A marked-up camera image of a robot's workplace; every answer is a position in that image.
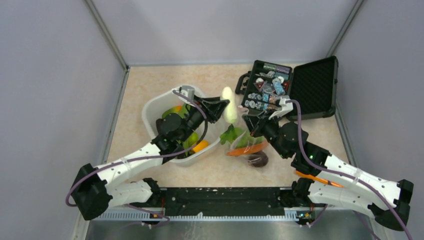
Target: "black carrying case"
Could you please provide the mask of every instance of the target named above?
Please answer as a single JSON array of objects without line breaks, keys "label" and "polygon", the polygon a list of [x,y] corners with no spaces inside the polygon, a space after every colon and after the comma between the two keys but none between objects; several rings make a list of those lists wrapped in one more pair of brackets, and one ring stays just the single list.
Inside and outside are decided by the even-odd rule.
[{"label": "black carrying case", "polygon": [[[262,78],[268,83],[272,83],[273,80],[273,77],[258,76],[259,73],[266,74],[269,71],[269,69],[265,69],[264,65],[289,69],[288,80],[285,81],[287,83],[283,88],[290,99],[297,100],[300,103],[303,120],[328,118],[336,113],[336,85],[338,82],[339,62],[335,56],[331,56],[296,66],[294,69],[289,66],[256,60],[250,73],[240,77],[235,89],[236,94],[244,94],[241,105],[248,108],[250,114],[262,112],[262,110],[245,105],[246,100],[251,100],[248,98],[249,94],[260,93],[255,86],[257,78]],[[248,81],[243,83],[244,78],[247,76]],[[296,107],[294,107],[294,110],[285,116],[290,121],[296,121],[298,118],[297,113]]]}]

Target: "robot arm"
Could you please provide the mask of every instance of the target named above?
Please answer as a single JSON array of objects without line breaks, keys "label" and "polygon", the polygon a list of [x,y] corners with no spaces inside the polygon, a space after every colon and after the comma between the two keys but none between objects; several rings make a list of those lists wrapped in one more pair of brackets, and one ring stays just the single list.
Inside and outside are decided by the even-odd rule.
[{"label": "robot arm", "polygon": [[182,86],[175,92],[185,102],[196,104],[190,108],[185,118],[171,113],[160,125],[158,136],[144,147],[107,164],[95,167],[86,164],[80,168],[69,191],[75,205],[67,203],[70,206],[77,206],[85,220],[98,217],[110,207],[148,201],[155,191],[155,184],[148,180],[123,182],[148,168],[165,164],[177,155],[189,151],[190,148],[184,150],[181,143],[204,122],[204,133],[200,137],[203,139],[208,129],[207,122],[215,123],[229,104],[228,100],[220,100],[220,97],[197,97],[190,86]]},{"label": "robot arm", "polygon": [[[287,100],[288,98],[282,100],[283,103],[280,102],[282,105],[280,111],[244,115],[243,119],[253,137],[264,136],[283,159],[295,155],[291,166],[304,176],[310,176],[311,179],[300,178],[298,182],[293,183],[292,189],[296,200],[303,202],[305,206],[314,203],[352,209],[374,218],[387,228],[401,231],[402,226],[386,203],[363,183],[372,186],[394,208],[405,224],[409,217],[413,183],[407,180],[399,182],[385,180],[340,160],[328,150],[307,142],[307,132],[302,130],[299,138],[298,125],[294,122],[279,126],[277,117],[284,115],[287,109],[289,111],[293,109],[292,103],[286,102]],[[302,154],[300,143],[308,160],[324,170],[339,174],[310,165]],[[351,179],[342,174],[354,177]],[[316,178],[336,183],[334,185],[341,187],[312,180]]]}]

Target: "white bracket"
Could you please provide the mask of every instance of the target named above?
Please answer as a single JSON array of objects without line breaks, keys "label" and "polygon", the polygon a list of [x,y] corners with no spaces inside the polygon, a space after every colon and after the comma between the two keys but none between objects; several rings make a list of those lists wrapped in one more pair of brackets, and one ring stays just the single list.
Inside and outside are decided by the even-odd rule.
[{"label": "white bracket", "polygon": [[[190,100],[194,100],[195,99],[195,88],[189,85],[182,85],[181,87],[177,87],[174,88],[173,90],[175,90],[177,93],[184,95],[185,97],[187,97]],[[186,99],[182,98],[182,97],[178,97],[181,101],[183,101],[185,104],[191,105],[193,106],[192,103],[190,103],[189,101],[187,101]]]},{"label": "white bracket", "polygon": [[[368,172],[362,171],[357,167],[354,167],[340,160],[335,155],[328,156],[324,165],[329,170],[343,172],[351,176],[355,176],[358,179],[368,183],[373,188],[375,188],[390,203],[392,207],[396,207],[393,202],[394,200],[398,200],[401,194],[401,189],[398,187],[397,182],[385,180]],[[338,174],[329,173],[326,171],[321,171],[316,177],[340,184],[358,196],[364,196],[365,198],[371,200],[375,205],[377,205],[377,207],[382,210],[389,209],[374,192],[358,181],[354,181],[345,176],[340,176]]]},{"label": "white bracket", "polygon": [[366,197],[351,192],[344,187],[336,187],[315,181],[309,187],[308,198],[316,204],[328,204],[353,210],[374,219],[374,214],[368,209],[373,202]]},{"label": "white bracket", "polygon": [[140,158],[140,157],[159,156],[160,151],[161,150],[158,148],[158,146],[156,146],[155,144],[148,143],[144,147],[140,148],[139,150],[133,153],[130,153],[118,160],[96,166],[97,168],[100,169],[102,167],[111,165],[113,163],[124,162],[121,165],[117,165],[97,173],[97,175],[99,176],[101,180],[107,181],[105,185],[107,189],[107,193],[111,194],[111,192],[114,191],[114,189],[116,189],[117,186],[119,186],[121,183],[123,183],[127,179],[130,179],[134,177],[135,175],[139,174],[140,172],[154,166],[160,166],[162,164],[163,158],[161,157],[149,158],[144,160],[136,160],[132,162],[127,162],[128,160],[134,159],[134,158]]},{"label": "white bracket", "polygon": [[293,103],[287,102],[290,100],[290,97],[287,95],[281,96],[279,100],[279,105],[281,106],[281,109],[278,109],[277,111],[274,111],[272,115],[269,117],[269,119],[272,119],[273,117],[280,118],[291,111],[293,111]]}]

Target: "carrot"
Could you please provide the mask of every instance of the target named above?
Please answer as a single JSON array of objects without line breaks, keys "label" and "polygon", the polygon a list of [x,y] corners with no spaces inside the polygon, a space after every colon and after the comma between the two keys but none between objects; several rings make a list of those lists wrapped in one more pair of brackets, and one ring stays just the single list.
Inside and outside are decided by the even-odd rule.
[{"label": "carrot", "polygon": [[246,154],[254,154],[254,153],[257,153],[259,151],[262,151],[267,146],[268,146],[268,142],[267,141],[263,141],[263,142],[258,143],[256,145],[236,148],[236,149],[234,149],[232,151],[229,151],[227,153],[227,156],[238,157],[238,156],[246,155]]},{"label": "carrot", "polygon": [[343,188],[342,185],[337,184],[335,182],[330,182],[326,179],[320,178],[320,177],[316,177],[316,176],[312,176],[312,175],[308,175],[308,174],[303,174],[300,171],[295,171],[297,175],[301,176],[302,178],[306,178],[306,179],[312,179],[314,181],[318,181],[322,184],[328,184],[328,185],[332,185],[334,187],[338,187],[338,188]]}]

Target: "yellow fruit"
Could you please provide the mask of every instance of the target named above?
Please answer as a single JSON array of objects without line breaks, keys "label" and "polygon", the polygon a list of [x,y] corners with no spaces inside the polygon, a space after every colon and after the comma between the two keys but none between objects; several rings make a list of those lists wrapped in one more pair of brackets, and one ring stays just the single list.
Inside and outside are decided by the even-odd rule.
[{"label": "yellow fruit", "polygon": [[209,146],[209,142],[206,140],[202,140],[201,142],[199,142],[199,144],[197,146],[195,146],[192,151],[195,153],[198,153],[200,151],[202,151],[203,149],[205,149],[206,147]]}]

